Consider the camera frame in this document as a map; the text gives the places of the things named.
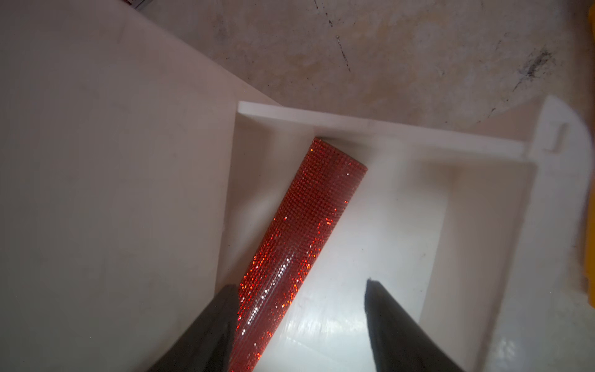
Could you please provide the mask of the red glitter toy microphone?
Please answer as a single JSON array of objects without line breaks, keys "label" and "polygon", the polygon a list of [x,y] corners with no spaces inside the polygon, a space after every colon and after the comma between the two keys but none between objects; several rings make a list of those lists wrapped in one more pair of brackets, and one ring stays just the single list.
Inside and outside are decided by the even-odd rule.
[{"label": "red glitter toy microphone", "polygon": [[239,284],[230,371],[254,370],[366,173],[313,139]]}]

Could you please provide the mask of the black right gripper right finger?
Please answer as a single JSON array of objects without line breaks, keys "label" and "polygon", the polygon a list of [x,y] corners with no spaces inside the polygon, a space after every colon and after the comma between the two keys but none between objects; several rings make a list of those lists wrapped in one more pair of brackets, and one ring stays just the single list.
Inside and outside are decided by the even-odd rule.
[{"label": "black right gripper right finger", "polygon": [[364,308],[377,371],[461,370],[379,281],[367,281]]}]

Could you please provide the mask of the orange toy microphone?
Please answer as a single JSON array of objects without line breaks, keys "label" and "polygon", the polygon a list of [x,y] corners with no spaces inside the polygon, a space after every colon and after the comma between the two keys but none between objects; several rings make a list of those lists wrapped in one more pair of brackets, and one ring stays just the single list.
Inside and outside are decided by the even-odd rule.
[{"label": "orange toy microphone", "polygon": [[588,303],[594,307],[594,180],[591,181],[587,206],[584,277],[587,280]]}]

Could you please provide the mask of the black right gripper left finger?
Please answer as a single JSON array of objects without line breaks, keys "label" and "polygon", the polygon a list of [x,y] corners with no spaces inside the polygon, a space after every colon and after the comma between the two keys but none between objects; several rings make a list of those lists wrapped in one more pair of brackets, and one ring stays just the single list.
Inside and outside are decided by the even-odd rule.
[{"label": "black right gripper left finger", "polygon": [[227,371],[234,342],[239,290],[226,285],[150,371]]}]

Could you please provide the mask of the white drawer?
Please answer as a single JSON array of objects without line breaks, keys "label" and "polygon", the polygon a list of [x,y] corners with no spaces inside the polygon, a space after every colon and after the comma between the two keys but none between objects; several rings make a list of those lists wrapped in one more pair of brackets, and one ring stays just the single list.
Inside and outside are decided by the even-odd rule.
[{"label": "white drawer", "polygon": [[367,166],[258,371],[375,369],[379,281],[463,370],[536,371],[593,169],[554,96],[469,133],[241,102],[216,283],[238,281],[314,138]]}]

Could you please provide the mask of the white plastic drawer cabinet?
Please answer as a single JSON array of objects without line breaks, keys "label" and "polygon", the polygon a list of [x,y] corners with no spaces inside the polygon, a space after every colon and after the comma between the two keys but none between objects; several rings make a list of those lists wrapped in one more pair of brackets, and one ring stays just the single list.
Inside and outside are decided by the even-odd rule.
[{"label": "white plastic drawer cabinet", "polygon": [[1,369],[145,371],[212,300],[239,102],[121,1],[1,4]]}]

